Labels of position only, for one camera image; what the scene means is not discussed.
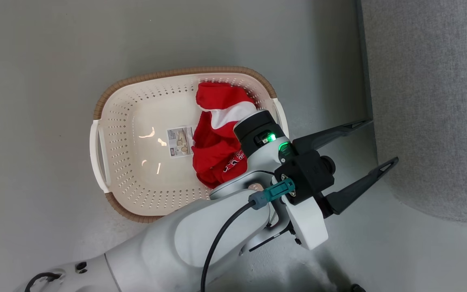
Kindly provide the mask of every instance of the white stripe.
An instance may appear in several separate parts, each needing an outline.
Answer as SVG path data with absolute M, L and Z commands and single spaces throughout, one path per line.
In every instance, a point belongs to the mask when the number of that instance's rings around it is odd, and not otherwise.
M 237 122 L 245 116 L 253 114 L 257 108 L 249 101 L 241 101 L 226 109 L 204 109 L 201 107 L 201 110 L 212 113 L 212 129 L 219 129 L 229 122 Z

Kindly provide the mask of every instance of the red garment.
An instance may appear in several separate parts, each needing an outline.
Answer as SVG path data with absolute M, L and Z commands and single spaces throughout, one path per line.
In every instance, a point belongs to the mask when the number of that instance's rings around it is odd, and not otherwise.
M 246 172 L 234 126 L 256 108 L 243 88 L 229 83 L 200 83 L 196 102 L 203 112 L 193 136 L 193 167 L 198 179 L 213 189 Z

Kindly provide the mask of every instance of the gray floor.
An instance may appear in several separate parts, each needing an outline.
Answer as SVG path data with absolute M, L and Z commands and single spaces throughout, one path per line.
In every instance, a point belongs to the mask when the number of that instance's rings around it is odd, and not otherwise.
M 292 138 L 366 115 L 350 0 L 0 0 L 0 291 L 144 227 L 111 209 L 93 177 L 94 105 L 119 79 L 200 65 L 267 77 Z M 322 154 L 337 163 L 333 190 L 376 164 L 369 132 Z M 210 290 L 467 288 L 467 229 L 402 206 L 383 183 L 327 224 L 324 246 L 279 237 Z

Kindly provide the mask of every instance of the basket rim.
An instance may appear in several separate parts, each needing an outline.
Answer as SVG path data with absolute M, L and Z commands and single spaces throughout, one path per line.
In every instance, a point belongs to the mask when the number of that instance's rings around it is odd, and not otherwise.
M 160 79 L 165 77 L 173 77 L 173 76 L 182 76 L 182 75 L 191 75 L 191 74 L 203 74 L 203 73 L 239 73 L 248 75 L 257 81 L 259 81 L 268 92 L 270 98 L 276 98 L 275 89 L 269 83 L 269 81 L 259 74 L 257 71 L 252 70 L 246 67 L 239 67 L 239 66 L 212 66 L 212 67 L 192 67 L 192 68 L 184 68 L 184 69 L 176 69 L 176 70 L 165 70 L 160 72 L 154 72 L 150 74 L 143 74 L 134 77 L 130 77 L 127 79 L 122 79 L 118 82 L 113 83 L 110 87 L 102 93 L 99 98 L 99 101 L 96 103 L 95 110 L 93 112 L 93 120 L 100 120 L 102 118 L 102 111 L 104 110 L 104 106 L 107 100 L 115 93 L 117 90 L 126 87 L 127 85 L 140 83 L 144 81 Z M 109 192 L 105 194 L 107 201 L 111 204 L 111 207 L 115 209 L 120 215 L 128 218 L 129 220 L 139 222 L 139 223 L 152 223 L 163 216 L 143 216 L 137 215 L 125 207 L 123 207 L 118 200 L 115 198 L 113 192 Z

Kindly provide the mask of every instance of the robotic arm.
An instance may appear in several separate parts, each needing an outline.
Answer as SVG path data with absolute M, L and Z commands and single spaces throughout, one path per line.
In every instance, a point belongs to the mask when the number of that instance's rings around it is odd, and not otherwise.
M 311 250 L 328 239 L 324 219 L 343 212 L 398 162 L 395 157 L 341 191 L 322 194 L 334 184 L 336 167 L 316 149 L 370 122 L 291 142 L 268 111 L 257 111 L 234 128 L 248 170 L 214 189 L 210 201 L 195 201 L 105 254 L 52 268 L 15 292 L 204 291 L 241 254 L 285 232 Z M 248 189 L 255 183 L 263 191 Z M 275 224 L 270 224 L 269 204 L 278 217 Z

